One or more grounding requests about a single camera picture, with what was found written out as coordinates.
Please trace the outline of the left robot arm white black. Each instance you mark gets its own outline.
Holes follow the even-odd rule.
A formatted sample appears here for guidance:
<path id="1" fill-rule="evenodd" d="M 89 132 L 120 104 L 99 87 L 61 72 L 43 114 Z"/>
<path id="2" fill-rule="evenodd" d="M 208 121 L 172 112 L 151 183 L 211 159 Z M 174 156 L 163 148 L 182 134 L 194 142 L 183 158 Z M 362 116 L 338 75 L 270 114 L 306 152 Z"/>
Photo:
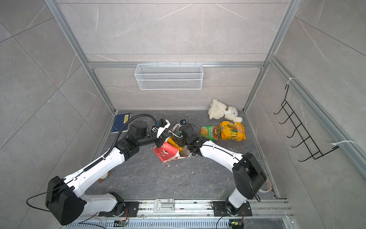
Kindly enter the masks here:
<path id="1" fill-rule="evenodd" d="M 62 226 L 83 215 L 101 212 L 117 217 L 123 215 L 126 208 L 124 199 L 116 192 L 86 195 L 85 191 L 138 153 L 141 146 L 155 144 L 158 148 L 161 147 L 167 138 L 169 126 L 168 120 L 160 119 L 157 126 L 148 131 L 145 121 L 134 122 L 127 135 L 114 143 L 105 154 L 64 178 L 56 176 L 51 179 L 45 206 Z"/>

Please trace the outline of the green snack bag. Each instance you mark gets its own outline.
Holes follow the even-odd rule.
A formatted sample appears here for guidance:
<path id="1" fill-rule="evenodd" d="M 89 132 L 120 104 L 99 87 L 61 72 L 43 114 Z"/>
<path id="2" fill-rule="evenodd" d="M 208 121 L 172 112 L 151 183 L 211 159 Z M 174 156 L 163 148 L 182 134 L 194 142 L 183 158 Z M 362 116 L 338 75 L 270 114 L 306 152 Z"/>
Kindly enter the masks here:
<path id="1" fill-rule="evenodd" d="M 211 141 L 219 141 L 221 137 L 219 125 L 201 126 L 200 136 L 206 137 Z"/>

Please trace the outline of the yellow snack bag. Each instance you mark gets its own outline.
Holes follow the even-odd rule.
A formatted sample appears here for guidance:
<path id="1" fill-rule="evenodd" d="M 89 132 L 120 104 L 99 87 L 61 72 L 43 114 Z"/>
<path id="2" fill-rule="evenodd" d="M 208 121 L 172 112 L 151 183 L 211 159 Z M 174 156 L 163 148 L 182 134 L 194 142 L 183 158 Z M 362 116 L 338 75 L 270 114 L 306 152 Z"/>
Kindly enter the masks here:
<path id="1" fill-rule="evenodd" d="M 246 140 L 245 127 L 241 123 L 224 121 L 220 123 L 222 140 Z"/>

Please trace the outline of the red white paper gift bag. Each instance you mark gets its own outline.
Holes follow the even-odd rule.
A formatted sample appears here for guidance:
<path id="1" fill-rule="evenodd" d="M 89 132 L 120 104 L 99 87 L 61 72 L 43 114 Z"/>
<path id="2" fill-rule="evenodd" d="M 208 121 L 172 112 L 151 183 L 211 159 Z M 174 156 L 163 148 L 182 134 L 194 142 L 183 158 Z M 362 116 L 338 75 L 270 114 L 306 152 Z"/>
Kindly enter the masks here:
<path id="1" fill-rule="evenodd" d="M 160 148 L 155 147 L 153 149 L 153 152 L 160 158 L 163 163 L 188 158 L 193 155 L 187 147 L 183 147 L 184 150 L 180 153 L 177 148 L 168 144 L 167 140 L 168 139 L 164 141 L 163 145 Z"/>

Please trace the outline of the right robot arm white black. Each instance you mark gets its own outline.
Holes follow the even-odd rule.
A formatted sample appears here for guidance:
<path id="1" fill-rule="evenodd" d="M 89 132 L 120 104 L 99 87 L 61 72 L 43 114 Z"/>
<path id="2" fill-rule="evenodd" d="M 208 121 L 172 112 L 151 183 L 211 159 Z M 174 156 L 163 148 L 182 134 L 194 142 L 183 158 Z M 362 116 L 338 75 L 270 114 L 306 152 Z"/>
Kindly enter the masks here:
<path id="1" fill-rule="evenodd" d="M 178 146 L 187 148 L 190 153 L 209 158 L 232 172 L 235 189 L 226 199 L 226 211 L 237 214 L 249 199 L 256 197 L 265 184 L 267 176 L 251 153 L 239 154 L 227 150 L 206 137 L 199 136 L 189 123 L 176 124 L 172 135 Z"/>

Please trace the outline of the small yellow snack packet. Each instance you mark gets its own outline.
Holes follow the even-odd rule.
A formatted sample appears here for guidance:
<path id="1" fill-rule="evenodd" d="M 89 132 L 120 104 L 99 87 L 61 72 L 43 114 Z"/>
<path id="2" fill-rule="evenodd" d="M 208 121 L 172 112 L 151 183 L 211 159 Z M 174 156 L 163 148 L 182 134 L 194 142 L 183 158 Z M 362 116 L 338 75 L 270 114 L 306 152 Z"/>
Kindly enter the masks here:
<path id="1" fill-rule="evenodd" d="M 177 148 L 179 150 L 179 152 L 181 153 L 184 148 L 180 147 L 177 143 L 175 143 L 171 138 L 168 138 L 167 143 L 172 145 L 173 147 Z"/>

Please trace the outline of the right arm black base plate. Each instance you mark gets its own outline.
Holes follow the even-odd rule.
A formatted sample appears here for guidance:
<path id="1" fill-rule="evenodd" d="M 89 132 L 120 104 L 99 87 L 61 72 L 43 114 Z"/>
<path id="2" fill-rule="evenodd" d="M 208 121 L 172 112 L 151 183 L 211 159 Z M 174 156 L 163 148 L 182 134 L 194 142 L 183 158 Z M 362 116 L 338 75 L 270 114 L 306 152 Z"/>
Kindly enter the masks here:
<path id="1" fill-rule="evenodd" d="M 224 215 L 251 217 L 253 215 L 249 202 L 243 203 L 240 208 L 236 209 L 229 202 L 213 201 L 211 202 L 211 207 L 213 208 L 213 212 L 216 217 Z"/>

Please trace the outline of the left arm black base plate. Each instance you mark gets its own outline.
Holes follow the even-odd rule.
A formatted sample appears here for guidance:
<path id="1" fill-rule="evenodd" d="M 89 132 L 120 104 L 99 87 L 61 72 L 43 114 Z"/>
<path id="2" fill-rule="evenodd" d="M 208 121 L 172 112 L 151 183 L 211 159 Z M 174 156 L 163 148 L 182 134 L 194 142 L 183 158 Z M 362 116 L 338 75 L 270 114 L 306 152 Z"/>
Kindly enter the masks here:
<path id="1" fill-rule="evenodd" d="M 136 217 L 139 202 L 118 202 L 111 212 L 100 212 L 99 217 Z"/>

